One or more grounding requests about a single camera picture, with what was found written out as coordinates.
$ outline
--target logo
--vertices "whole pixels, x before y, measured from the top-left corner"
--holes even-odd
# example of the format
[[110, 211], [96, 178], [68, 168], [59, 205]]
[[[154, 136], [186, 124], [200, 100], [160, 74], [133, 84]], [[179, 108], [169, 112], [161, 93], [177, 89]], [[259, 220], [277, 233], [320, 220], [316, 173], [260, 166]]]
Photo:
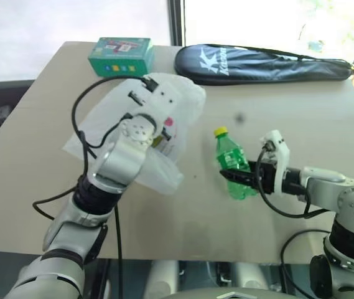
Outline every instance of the logo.
[[203, 69], [207, 69], [216, 74], [220, 72], [221, 74], [229, 76], [228, 60], [226, 59], [226, 49], [220, 48], [219, 53], [220, 53], [220, 63], [218, 63], [217, 61], [217, 53], [215, 53], [211, 58], [208, 58], [202, 48], [202, 50], [200, 51], [200, 59], [202, 59], [203, 62], [202, 61], [200, 62], [200, 66]]

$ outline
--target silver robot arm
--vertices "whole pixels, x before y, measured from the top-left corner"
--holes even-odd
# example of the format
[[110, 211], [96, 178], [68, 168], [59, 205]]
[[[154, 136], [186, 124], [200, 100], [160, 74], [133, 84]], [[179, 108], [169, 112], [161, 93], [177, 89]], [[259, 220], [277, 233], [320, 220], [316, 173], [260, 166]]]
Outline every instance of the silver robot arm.
[[22, 269], [6, 299], [81, 298], [84, 265], [98, 256], [107, 220], [123, 192], [135, 180], [153, 139], [181, 100], [170, 83], [148, 79], [145, 105], [120, 121], [117, 129], [78, 180], [77, 190], [49, 227], [41, 257]]
[[[292, 194], [336, 213], [331, 233], [324, 238], [325, 254], [310, 263], [311, 289], [320, 298], [354, 298], [354, 179], [330, 170], [288, 168], [289, 149], [277, 130], [262, 138], [268, 157], [261, 162], [261, 185], [265, 193]], [[221, 170], [230, 181], [258, 188], [254, 170]]]

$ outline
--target wire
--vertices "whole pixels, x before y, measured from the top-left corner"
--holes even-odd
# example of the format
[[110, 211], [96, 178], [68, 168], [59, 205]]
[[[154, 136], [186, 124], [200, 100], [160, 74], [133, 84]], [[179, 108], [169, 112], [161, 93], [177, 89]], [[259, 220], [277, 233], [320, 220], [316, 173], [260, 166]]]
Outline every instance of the wire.
[[217, 284], [217, 282], [214, 280], [213, 275], [212, 275], [212, 270], [210, 269], [210, 262], [206, 262], [206, 266], [207, 266], [207, 274], [208, 277], [210, 278], [210, 280], [212, 281], [212, 283], [214, 285], [216, 285], [217, 287], [219, 287], [219, 285]]
[[56, 201], [57, 199], [60, 199], [64, 196], [66, 196], [67, 194], [70, 194], [72, 193], [74, 190], [76, 190], [76, 187], [72, 187], [70, 188], [69, 190], [66, 190], [65, 192], [61, 193], [61, 194], [58, 194], [56, 196], [53, 196], [53, 197], [50, 197], [48, 199], [43, 199], [41, 201], [35, 201], [33, 202], [33, 209], [35, 209], [39, 214], [43, 215], [44, 217], [50, 219], [50, 220], [54, 220], [54, 217], [52, 217], [51, 215], [48, 215], [46, 212], [44, 212], [42, 209], [40, 209], [38, 207], [39, 204], [46, 204], [48, 202], [51, 202], [51, 201]]
[[118, 251], [118, 268], [119, 268], [119, 299], [123, 299], [123, 251], [121, 249], [121, 229], [119, 219], [119, 208], [114, 207], [114, 218], [116, 221], [116, 235], [117, 235], [117, 251]]
[[297, 291], [299, 291], [301, 294], [303, 294], [305, 297], [309, 299], [315, 299], [313, 296], [309, 295], [307, 292], [305, 292], [301, 287], [296, 285], [295, 282], [293, 282], [293, 278], [290, 276], [289, 272], [287, 271], [286, 264], [284, 263], [284, 252], [286, 251], [287, 246], [299, 235], [306, 234], [308, 232], [324, 232], [326, 234], [329, 234], [330, 232], [327, 230], [323, 229], [306, 229], [306, 230], [301, 230], [299, 232], [296, 232], [294, 235], [292, 235], [288, 240], [283, 244], [282, 250], [281, 250], [281, 265], [282, 265], [282, 271], [284, 272], [287, 280], [289, 283], [296, 288]]
[[301, 189], [301, 191], [304, 192], [305, 201], [307, 203], [305, 205], [304, 214], [307, 214], [309, 212], [309, 208], [311, 207], [311, 203], [312, 203], [309, 191], [304, 186], [301, 186], [301, 185], [298, 185], [298, 184], [292, 184], [292, 185], [295, 186], [296, 188]]
[[258, 156], [257, 159], [257, 163], [256, 163], [256, 167], [255, 167], [255, 171], [254, 171], [254, 176], [258, 185], [258, 191], [261, 195], [261, 197], [263, 198], [264, 202], [267, 204], [268, 207], [270, 207], [273, 211], [277, 212], [278, 214], [284, 216], [284, 217], [288, 217], [288, 218], [305, 218], [305, 219], [309, 219], [315, 216], [318, 216], [324, 212], [328, 212], [328, 210], [325, 209], [319, 209], [313, 212], [306, 212], [309, 209], [310, 206], [310, 197], [309, 197], [309, 193], [306, 193], [305, 197], [306, 197], [306, 201], [307, 201], [307, 207], [305, 208], [305, 211], [303, 214], [290, 214], [290, 213], [286, 213], [282, 210], [279, 210], [277, 207], [275, 207], [274, 205], [271, 204], [271, 202], [268, 200], [264, 189], [263, 189], [263, 183], [261, 182], [261, 176], [259, 173], [259, 168], [261, 166], [261, 161], [263, 160], [263, 157], [265, 155], [265, 153], [267, 152], [266, 148], [263, 148]]
[[89, 144], [89, 142], [87, 142], [87, 145], [90, 147], [90, 148], [101, 148], [104, 144], [105, 144], [105, 141], [107, 139], [107, 137], [109, 136], [110, 133], [112, 133], [118, 126], [119, 124], [115, 124], [114, 126], [112, 126], [108, 131], [106, 131], [105, 135], [103, 135], [102, 137], [102, 140], [101, 140], [101, 143], [98, 144], [98, 145], [91, 145]]
[[[76, 135], [79, 137], [79, 130], [77, 127], [77, 122], [76, 122], [76, 111], [77, 111], [77, 107], [78, 104], [81, 102], [81, 100], [91, 91], [93, 90], [95, 87], [97, 87], [98, 85], [101, 85], [102, 83], [111, 81], [111, 80], [117, 80], [117, 79], [136, 79], [136, 80], [140, 80], [143, 83], [146, 83], [145, 78], [142, 77], [138, 77], [138, 76], [115, 76], [115, 77], [108, 77], [108, 78], [104, 78], [101, 79], [97, 82], [95, 82], [94, 84], [91, 84], [89, 87], [87, 87], [75, 100], [73, 106], [72, 106], [72, 126], [73, 126], [73, 130], [76, 133]], [[88, 152], [92, 155], [93, 152], [91, 149], [88, 149]]]
[[[82, 141], [82, 145], [83, 145], [83, 160], [84, 160], [84, 168], [83, 168], [83, 175], [85, 176], [87, 174], [87, 171], [88, 171], [88, 154], [87, 154], [87, 142], [85, 140], [85, 134], [84, 132], [80, 131], [79, 132], [79, 137], [80, 137], [80, 140]], [[39, 204], [46, 204], [48, 202], [52, 202], [52, 201], [56, 201], [57, 199], [60, 199], [64, 196], [66, 196], [67, 194], [70, 194], [72, 193], [73, 191], [76, 190], [76, 186], [75, 187], [72, 187], [70, 188], [69, 190], [66, 190], [65, 192], [62, 192], [61, 194], [58, 194], [56, 196], [52, 196], [48, 199], [43, 199], [41, 201], [35, 201], [33, 202], [32, 206], [33, 206], [33, 209], [35, 209], [36, 212], [38, 212], [40, 215], [50, 219], [50, 220], [54, 220], [54, 217], [51, 216], [50, 214], [44, 212], [42, 209], [39, 208]]]

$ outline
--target dark spot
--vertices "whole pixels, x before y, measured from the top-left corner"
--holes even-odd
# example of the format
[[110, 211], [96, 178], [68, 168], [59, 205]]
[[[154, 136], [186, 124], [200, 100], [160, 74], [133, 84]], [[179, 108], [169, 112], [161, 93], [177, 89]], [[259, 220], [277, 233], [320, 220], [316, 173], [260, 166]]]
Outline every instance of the dark spot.
[[239, 124], [244, 123], [246, 120], [245, 115], [243, 113], [238, 113], [235, 115], [235, 121]]

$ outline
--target white plastic bag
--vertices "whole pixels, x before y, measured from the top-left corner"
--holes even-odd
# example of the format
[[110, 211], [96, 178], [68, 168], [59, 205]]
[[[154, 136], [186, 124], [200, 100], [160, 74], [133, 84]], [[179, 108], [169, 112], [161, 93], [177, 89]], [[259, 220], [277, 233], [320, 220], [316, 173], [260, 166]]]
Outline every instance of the white plastic bag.
[[[184, 179], [175, 162], [185, 151], [187, 132], [203, 111], [206, 93], [202, 87], [194, 84], [190, 79], [178, 75], [153, 73], [149, 74], [157, 83], [171, 82], [183, 95], [183, 100], [165, 121], [166, 132], [172, 137], [169, 141], [156, 139], [154, 148], [149, 148], [146, 160], [136, 182], [156, 190], [162, 194], [174, 193]], [[100, 143], [105, 132], [117, 123], [127, 112], [138, 107], [128, 93], [136, 91], [139, 98], [147, 99], [150, 92], [140, 86], [138, 80], [125, 80], [112, 89], [92, 110], [79, 129], [85, 132], [89, 143]], [[65, 151], [83, 159], [82, 145], [77, 136], [73, 136], [63, 147]], [[93, 149], [97, 154], [100, 149]]]

